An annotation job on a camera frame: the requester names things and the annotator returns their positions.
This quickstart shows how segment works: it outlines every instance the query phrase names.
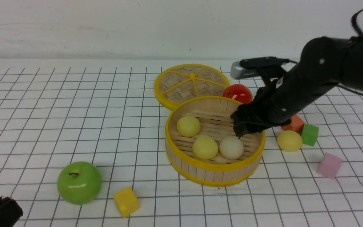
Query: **bamboo steamer lid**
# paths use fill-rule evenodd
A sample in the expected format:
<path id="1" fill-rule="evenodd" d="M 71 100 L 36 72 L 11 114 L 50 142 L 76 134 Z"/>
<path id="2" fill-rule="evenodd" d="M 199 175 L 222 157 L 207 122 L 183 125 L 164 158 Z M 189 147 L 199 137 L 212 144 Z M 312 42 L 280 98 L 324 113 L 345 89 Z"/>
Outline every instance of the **bamboo steamer lid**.
<path id="1" fill-rule="evenodd" d="M 222 96 L 229 81 L 220 71 L 200 64 L 178 65 L 162 72 L 154 83 L 157 101 L 173 111 L 178 105 L 202 96 Z"/>

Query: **grid paper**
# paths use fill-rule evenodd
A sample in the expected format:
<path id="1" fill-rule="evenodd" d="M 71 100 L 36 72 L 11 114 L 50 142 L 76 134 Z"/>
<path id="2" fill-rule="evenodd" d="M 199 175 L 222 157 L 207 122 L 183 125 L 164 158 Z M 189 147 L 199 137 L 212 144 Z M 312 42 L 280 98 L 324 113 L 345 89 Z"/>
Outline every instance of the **grid paper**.
<path id="1" fill-rule="evenodd" d="M 264 85 L 218 69 L 253 93 Z M 205 187 L 167 161 L 170 111 L 153 92 L 161 71 L 0 68 L 0 196 L 23 208 L 16 227 L 363 227 L 363 97 L 331 90 L 299 113 L 320 128 L 314 147 L 282 152 L 275 136 L 281 129 L 269 129 L 261 164 L 248 180 Z M 317 173 L 326 152 L 343 159 L 335 180 Z M 83 206 L 63 201 L 56 190 L 59 172 L 74 161 L 93 163 L 104 180 L 98 198 Z M 112 197 L 127 186 L 140 209 L 123 219 Z"/>

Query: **woven bamboo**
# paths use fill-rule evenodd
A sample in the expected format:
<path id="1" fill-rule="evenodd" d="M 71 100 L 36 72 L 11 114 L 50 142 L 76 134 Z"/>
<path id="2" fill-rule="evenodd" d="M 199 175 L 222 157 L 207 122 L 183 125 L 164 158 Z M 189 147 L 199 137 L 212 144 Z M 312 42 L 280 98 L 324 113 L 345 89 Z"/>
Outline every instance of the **woven bamboo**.
<path id="1" fill-rule="evenodd" d="M 177 172 L 199 184 L 223 187 L 237 184 L 255 171 L 265 144 L 264 132 L 240 138 L 245 151 L 238 160 L 228 160 L 220 152 L 210 160 L 200 160 L 193 154 L 193 142 L 202 135 L 212 137 L 218 145 L 223 138 L 235 135 L 229 116 L 239 105 L 235 100 L 205 96 L 184 102 L 172 112 L 165 128 L 165 148 Z M 201 131 L 195 137 L 184 137 L 177 132 L 177 121 L 187 115 L 200 121 Z"/>
<path id="2" fill-rule="evenodd" d="M 157 100 L 173 110 L 187 100 L 201 96 L 222 96 L 229 81 L 218 70 L 205 65 L 174 66 L 161 73 L 155 81 Z"/>

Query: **black cable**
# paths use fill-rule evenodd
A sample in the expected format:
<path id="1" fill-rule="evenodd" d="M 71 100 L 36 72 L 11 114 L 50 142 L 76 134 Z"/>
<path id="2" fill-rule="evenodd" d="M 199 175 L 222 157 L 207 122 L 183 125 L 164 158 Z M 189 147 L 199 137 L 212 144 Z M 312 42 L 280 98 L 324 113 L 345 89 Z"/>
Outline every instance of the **black cable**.
<path id="1" fill-rule="evenodd" d="M 357 94 L 357 95 L 360 95 L 360 96 L 363 96 L 363 93 L 360 93 L 360 92 L 357 92 L 357 91 L 355 91 L 355 90 L 353 90 L 353 89 L 349 89 L 349 88 L 346 88 L 345 86 L 343 86 L 343 85 L 337 85 L 338 87 L 340 87 L 340 88 L 342 88 L 342 89 L 344 89 L 344 90 L 347 90 L 347 91 L 349 91 L 349 92 L 352 92 L 352 93 L 355 93 L 355 94 Z"/>

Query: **yellow ball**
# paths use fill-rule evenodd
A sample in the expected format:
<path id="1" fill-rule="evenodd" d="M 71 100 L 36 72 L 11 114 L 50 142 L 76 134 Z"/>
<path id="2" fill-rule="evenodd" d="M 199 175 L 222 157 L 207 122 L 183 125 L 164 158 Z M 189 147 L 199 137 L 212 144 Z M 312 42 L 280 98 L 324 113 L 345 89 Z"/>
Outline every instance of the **yellow ball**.
<path id="1" fill-rule="evenodd" d="M 197 158 L 209 160 L 218 153 L 218 144 L 209 136 L 201 136 L 193 143 L 193 153 Z"/>
<path id="2" fill-rule="evenodd" d="M 294 131 L 283 131 L 277 137 L 278 146 L 284 151 L 298 151 L 302 147 L 302 137 Z"/>
<path id="3" fill-rule="evenodd" d="M 177 131 L 184 137 L 193 137 L 201 130 L 200 121 L 193 116 L 184 116 L 177 121 Z"/>

